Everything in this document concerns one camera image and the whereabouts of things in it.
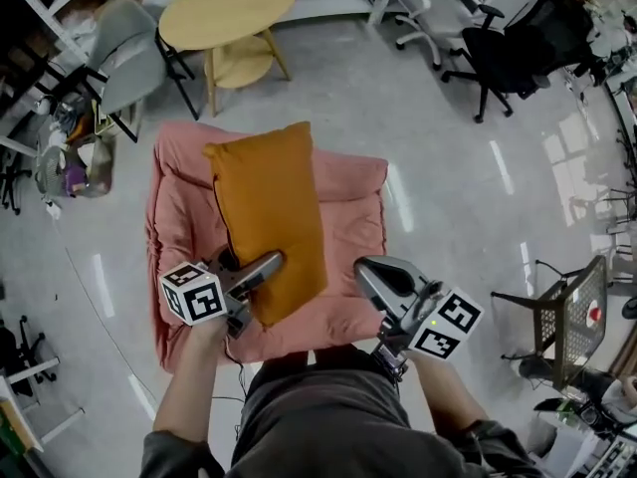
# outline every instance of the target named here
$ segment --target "pillow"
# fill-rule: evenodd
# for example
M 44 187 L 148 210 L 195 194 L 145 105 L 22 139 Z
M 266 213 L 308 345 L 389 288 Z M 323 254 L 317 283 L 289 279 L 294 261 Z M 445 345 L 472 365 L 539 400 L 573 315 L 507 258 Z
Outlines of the pillow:
M 285 255 L 282 268 L 253 292 L 253 316 L 266 327 L 327 285 L 312 149 L 309 122 L 204 147 L 240 266 L 270 251 Z

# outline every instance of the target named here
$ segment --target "sleeve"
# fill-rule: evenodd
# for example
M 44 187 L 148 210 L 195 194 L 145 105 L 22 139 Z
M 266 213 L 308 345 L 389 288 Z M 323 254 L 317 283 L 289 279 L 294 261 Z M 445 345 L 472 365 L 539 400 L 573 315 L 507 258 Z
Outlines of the sleeve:
M 507 477 L 542 478 L 518 437 L 497 421 L 477 421 L 450 442 L 467 462 L 479 464 L 491 474 Z
M 209 478 L 225 475 L 207 443 L 186 441 L 168 431 L 150 432 L 144 438 L 139 478 L 197 478 L 200 469 Z

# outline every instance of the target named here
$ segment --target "chair backrest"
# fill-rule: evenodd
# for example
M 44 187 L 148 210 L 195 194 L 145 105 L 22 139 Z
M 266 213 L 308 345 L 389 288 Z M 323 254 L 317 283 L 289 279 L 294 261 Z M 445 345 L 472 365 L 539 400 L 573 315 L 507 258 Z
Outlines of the chair backrest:
M 576 0 L 537 0 L 505 35 L 520 65 L 531 74 L 547 75 L 591 55 L 586 39 L 592 28 L 590 16 Z
M 96 27 L 96 41 L 87 66 L 98 70 L 106 57 L 131 37 L 153 32 L 155 20 L 135 0 L 113 0 L 106 5 Z

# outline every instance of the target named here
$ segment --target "forearm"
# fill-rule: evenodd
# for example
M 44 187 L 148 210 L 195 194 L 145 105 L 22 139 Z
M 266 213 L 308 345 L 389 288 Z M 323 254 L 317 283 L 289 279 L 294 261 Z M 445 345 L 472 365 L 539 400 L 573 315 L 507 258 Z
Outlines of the forearm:
M 438 434 L 453 437 L 476 421 L 489 419 L 451 365 L 420 355 L 411 358 Z
M 170 386 L 161 401 L 154 431 L 168 430 L 193 442 L 208 439 L 210 406 L 221 338 L 191 330 Z

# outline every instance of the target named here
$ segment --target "table lower shelf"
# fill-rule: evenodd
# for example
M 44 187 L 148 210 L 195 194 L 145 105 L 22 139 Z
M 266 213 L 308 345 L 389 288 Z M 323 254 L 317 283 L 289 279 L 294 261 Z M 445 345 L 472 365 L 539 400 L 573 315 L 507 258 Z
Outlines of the table lower shelf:
M 259 37 L 244 37 L 232 44 L 215 48 L 215 86 L 221 89 L 239 89 L 251 85 L 266 76 L 273 60 L 270 46 Z

